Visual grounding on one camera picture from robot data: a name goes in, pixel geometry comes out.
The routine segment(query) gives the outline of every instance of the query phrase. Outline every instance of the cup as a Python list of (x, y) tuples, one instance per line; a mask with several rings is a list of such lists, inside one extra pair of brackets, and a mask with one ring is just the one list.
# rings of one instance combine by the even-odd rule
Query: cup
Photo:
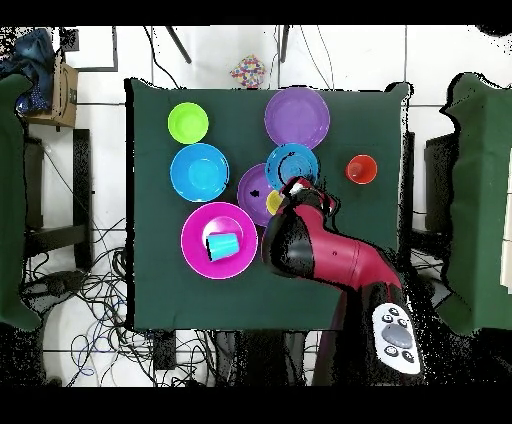
[(240, 251), (235, 233), (210, 234), (206, 237), (206, 250), (210, 261), (224, 259)]
[(275, 215), (279, 206), (281, 206), (281, 202), (283, 201), (283, 197), (279, 194), (277, 190), (272, 190), (267, 196), (267, 210), (271, 215)]
[(371, 156), (354, 156), (345, 168), (347, 178), (356, 184), (371, 183), (377, 176), (377, 162)]

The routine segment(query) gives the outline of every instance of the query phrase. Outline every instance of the purple plate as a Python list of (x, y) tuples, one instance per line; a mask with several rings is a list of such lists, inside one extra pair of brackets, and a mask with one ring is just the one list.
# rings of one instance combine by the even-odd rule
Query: purple plate
[(265, 109), (265, 128), (278, 146), (297, 143), (313, 149), (327, 135), (329, 123), (324, 99), (305, 87), (279, 91)]
[(267, 196), (273, 190), (265, 175), (265, 164), (253, 166), (238, 183), (238, 205), (255, 224), (266, 227), (272, 215), (267, 210)]

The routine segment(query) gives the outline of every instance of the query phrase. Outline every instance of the green tablecloth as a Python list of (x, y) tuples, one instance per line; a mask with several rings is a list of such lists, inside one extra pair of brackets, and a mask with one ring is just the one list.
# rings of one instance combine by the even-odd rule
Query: green tablecloth
[(439, 315), (458, 333), (479, 328), (512, 330), (512, 295), (500, 285), (507, 208), (512, 92), (479, 74), (452, 81), (446, 114), (458, 129), (453, 166), (451, 256), (446, 272), (449, 296)]
[[(202, 142), (219, 148), (230, 166), (230, 184), (216, 201), (237, 204), (242, 175), (265, 162), (276, 147), (263, 122), (265, 107), (276, 91), (164, 90), (135, 79), (131, 83), (134, 122), (128, 125), (134, 126), (135, 150), (135, 328), (329, 328), (338, 290), (273, 275), (259, 251), (237, 277), (209, 280), (196, 274), (181, 253), (182, 226), (200, 204), (185, 201), (171, 186), (169, 166), (183, 145), (169, 134), (169, 112), (181, 102), (197, 103), (206, 111), (210, 127)], [(389, 92), (319, 91), (329, 107), (331, 125), (325, 140), (314, 149), (327, 191), (341, 199), (338, 229), (395, 250), (400, 107), (408, 92), (406, 83)], [(379, 167), (377, 178), (367, 186), (353, 184), (344, 176), (345, 165), (360, 153), (373, 156)]]
[(0, 322), (26, 331), (35, 330), (41, 321), (18, 295), (23, 278), (26, 202), (23, 127), (15, 105), (31, 85), (22, 75), (0, 79)]

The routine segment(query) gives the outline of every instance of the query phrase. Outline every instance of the lime green plate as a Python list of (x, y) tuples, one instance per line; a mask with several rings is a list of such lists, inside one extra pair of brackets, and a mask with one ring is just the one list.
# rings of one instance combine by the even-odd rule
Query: lime green plate
[(180, 103), (167, 119), (172, 138), (182, 144), (193, 144), (201, 140), (208, 131), (208, 115), (195, 103)]

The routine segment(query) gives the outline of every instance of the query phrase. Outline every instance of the pink plate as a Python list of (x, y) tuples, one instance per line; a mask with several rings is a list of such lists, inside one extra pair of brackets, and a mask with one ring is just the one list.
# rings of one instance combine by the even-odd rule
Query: pink plate
[[(211, 262), (206, 251), (206, 237), (216, 233), (235, 233), (240, 251)], [(206, 278), (222, 280), (244, 271), (254, 259), (258, 234), (249, 215), (231, 203), (212, 202), (196, 209), (181, 230), (181, 251), (190, 267)]]

